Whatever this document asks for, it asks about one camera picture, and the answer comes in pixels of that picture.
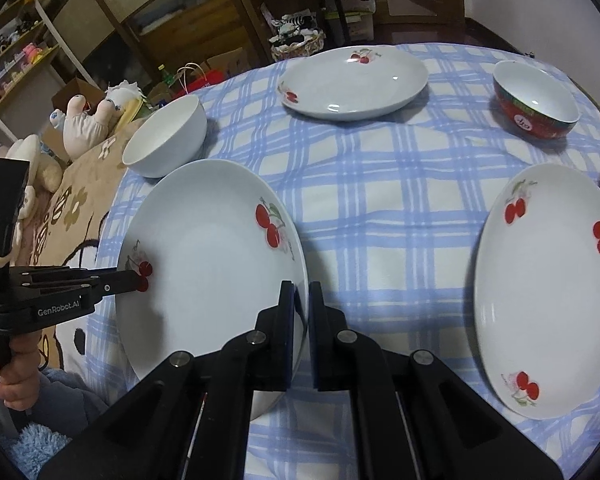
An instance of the bowl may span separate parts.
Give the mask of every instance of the bowl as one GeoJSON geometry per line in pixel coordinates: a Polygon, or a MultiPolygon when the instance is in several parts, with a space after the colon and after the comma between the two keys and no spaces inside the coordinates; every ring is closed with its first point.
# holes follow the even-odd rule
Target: bowl
{"type": "Polygon", "coordinates": [[[580,119],[576,99],[567,87],[527,63],[499,62],[493,85],[505,115],[540,139],[564,137],[580,119]]]}
{"type": "Polygon", "coordinates": [[[136,173],[160,178],[192,161],[206,136],[205,109],[189,94],[151,115],[126,145],[122,162],[136,173]]]}

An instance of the basket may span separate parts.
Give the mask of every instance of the basket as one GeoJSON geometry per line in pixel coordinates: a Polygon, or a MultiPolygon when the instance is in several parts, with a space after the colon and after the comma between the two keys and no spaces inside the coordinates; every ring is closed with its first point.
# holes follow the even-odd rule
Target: basket
{"type": "Polygon", "coordinates": [[[298,46],[287,50],[280,50],[279,47],[272,46],[271,55],[273,56],[273,61],[312,56],[324,48],[324,38],[324,32],[321,31],[317,38],[313,38],[305,43],[300,43],[298,46]]]}

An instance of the bowl rim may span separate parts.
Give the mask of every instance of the bowl rim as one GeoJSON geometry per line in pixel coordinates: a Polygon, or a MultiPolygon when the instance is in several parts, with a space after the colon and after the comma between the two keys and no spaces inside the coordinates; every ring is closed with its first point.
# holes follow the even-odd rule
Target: bowl rim
{"type": "Polygon", "coordinates": [[[155,112],[153,112],[149,117],[147,117],[146,121],[144,123],[142,123],[139,128],[136,130],[136,132],[132,135],[132,137],[129,139],[129,142],[126,144],[125,149],[122,152],[122,163],[125,164],[126,166],[132,166],[133,164],[137,164],[138,162],[145,160],[148,156],[150,156],[152,153],[155,153],[157,150],[160,149],[161,146],[164,145],[164,143],[169,140],[172,139],[173,136],[179,132],[182,129],[182,126],[184,126],[184,124],[191,118],[193,117],[193,115],[198,111],[198,109],[202,107],[202,101],[200,101],[200,97],[198,97],[195,94],[185,94],[182,97],[178,97],[177,99],[174,99],[173,101],[171,101],[170,103],[166,104],[165,106],[163,106],[162,108],[159,108],[158,110],[156,110],[155,112]],[[140,132],[140,130],[142,128],[145,128],[147,125],[150,125],[152,123],[155,123],[155,121],[157,121],[155,118],[157,116],[159,116],[163,110],[166,110],[169,106],[171,106],[174,103],[180,102],[179,105],[183,105],[184,102],[188,102],[191,100],[195,100],[197,101],[196,105],[192,107],[192,111],[189,117],[187,117],[187,119],[185,119],[185,121],[180,125],[179,128],[173,130],[171,132],[171,134],[168,137],[165,137],[163,139],[163,141],[158,145],[155,146],[154,149],[150,150],[149,152],[145,153],[144,155],[140,156],[140,157],[136,157],[134,160],[127,160],[127,158],[125,158],[125,154],[128,153],[128,149],[129,146],[132,146],[132,143],[134,142],[134,139],[138,139],[136,142],[141,142],[140,141],[140,136],[138,136],[138,132],[140,132]]]}
{"type": "Polygon", "coordinates": [[[521,60],[517,60],[517,59],[503,59],[499,62],[496,63],[494,69],[493,69],[493,80],[505,91],[507,92],[509,95],[513,96],[517,101],[520,101],[523,105],[525,105],[528,108],[531,108],[536,114],[542,116],[542,117],[546,117],[552,121],[555,121],[557,123],[561,123],[561,124],[575,124],[577,123],[580,118],[582,117],[582,111],[580,110],[580,107],[578,106],[578,102],[576,101],[575,96],[573,95],[573,93],[563,84],[562,81],[556,79],[554,76],[552,76],[551,74],[549,74],[546,70],[543,70],[541,68],[538,68],[537,66],[533,66],[529,63],[525,63],[521,60]],[[571,100],[571,102],[573,103],[575,110],[577,112],[577,117],[575,120],[573,121],[565,121],[562,119],[559,119],[557,117],[545,114],[544,112],[541,112],[540,110],[538,110],[537,108],[534,107],[533,103],[529,103],[527,101],[525,101],[524,99],[520,98],[518,95],[516,95],[514,92],[512,92],[510,89],[508,89],[506,86],[503,85],[503,83],[498,79],[498,67],[500,67],[500,69],[502,69],[503,66],[505,65],[511,65],[511,64],[517,64],[517,65],[524,65],[525,67],[529,67],[532,70],[535,70],[536,72],[540,72],[542,73],[545,77],[550,78],[551,81],[553,81],[553,83],[559,85],[560,88],[563,88],[564,91],[566,92],[566,94],[569,96],[568,98],[571,100]]]}

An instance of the white plush toy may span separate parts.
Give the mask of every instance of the white plush toy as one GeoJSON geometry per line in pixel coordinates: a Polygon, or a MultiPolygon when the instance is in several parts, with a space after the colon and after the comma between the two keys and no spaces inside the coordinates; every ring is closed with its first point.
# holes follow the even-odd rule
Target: white plush toy
{"type": "Polygon", "coordinates": [[[35,186],[40,186],[51,193],[55,193],[62,182],[62,168],[54,158],[40,152],[40,139],[37,135],[30,135],[26,139],[18,140],[9,148],[5,158],[26,160],[29,163],[29,179],[24,190],[24,202],[18,213],[18,221],[11,246],[11,265],[14,265],[20,253],[24,226],[35,209],[35,186]]]}
{"type": "Polygon", "coordinates": [[[66,106],[62,140],[71,160],[78,159],[107,138],[109,120],[116,111],[113,101],[104,99],[98,104],[96,113],[90,116],[83,111],[85,102],[83,95],[75,95],[66,106]]]}

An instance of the table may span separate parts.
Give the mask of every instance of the table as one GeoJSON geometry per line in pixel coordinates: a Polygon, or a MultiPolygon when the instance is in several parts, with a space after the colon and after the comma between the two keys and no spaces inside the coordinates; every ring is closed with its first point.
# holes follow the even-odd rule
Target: table
{"type": "MultiPolygon", "coordinates": [[[[600,178],[600,113],[559,70],[515,54],[454,44],[399,47],[426,63],[429,87],[377,121],[323,124],[276,96],[290,60],[203,89],[204,155],[261,175],[296,222],[310,280],[350,326],[387,349],[427,348],[545,450],[570,478],[600,440],[595,399],[554,420],[501,404],[480,371],[472,261],[491,204],[530,164],[555,162],[600,178]],[[496,62],[521,59],[565,82],[582,119],[565,141],[540,141],[494,102],[496,62]]],[[[153,187],[127,172],[102,228],[98,266],[115,266],[128,224],[153,187]]],[[[137,379],[105,299],[87,325],[87,382],[113,400],[137,379]]],[[[292,389],[251,424],[246,478],[357,477],[348,396],[312,389],[305,352],[292,389]]]]}

